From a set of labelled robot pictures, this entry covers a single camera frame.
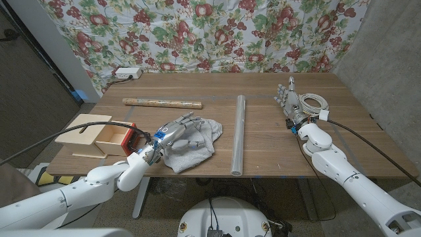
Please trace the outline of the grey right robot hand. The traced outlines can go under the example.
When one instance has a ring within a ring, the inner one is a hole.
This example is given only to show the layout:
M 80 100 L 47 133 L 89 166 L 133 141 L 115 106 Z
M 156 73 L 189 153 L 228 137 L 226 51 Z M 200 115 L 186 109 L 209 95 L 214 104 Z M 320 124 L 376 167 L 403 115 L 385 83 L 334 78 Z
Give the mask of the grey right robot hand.
M 307 116 L 303 111 L 302 103 L 295 91 L 294 78 L 289 77 L 288 85 L 278 85 L 278 95 L 274 97 L 275 101 L 280 104 L 285 116 L 287 129 L 296 127 L 299 129 L 307 122 Z

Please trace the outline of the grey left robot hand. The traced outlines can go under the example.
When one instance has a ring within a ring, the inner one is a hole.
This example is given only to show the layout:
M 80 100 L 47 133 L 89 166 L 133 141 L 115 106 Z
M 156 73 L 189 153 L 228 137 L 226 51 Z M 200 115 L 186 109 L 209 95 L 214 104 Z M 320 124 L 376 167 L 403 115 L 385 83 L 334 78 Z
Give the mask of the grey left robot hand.
M 186 113 L 159 128 L 154 134 L 155 141 L 153 142 L 153 149 L 155 151 L 160 151 L 169 147 L 173 151 L 181 151 L 188 147 L 204 147 L 205 143 L 202 141 L 180 138 L 186 130 L 204 123 L 200 117 L 192 117 L 192 115 L 193 111 Z

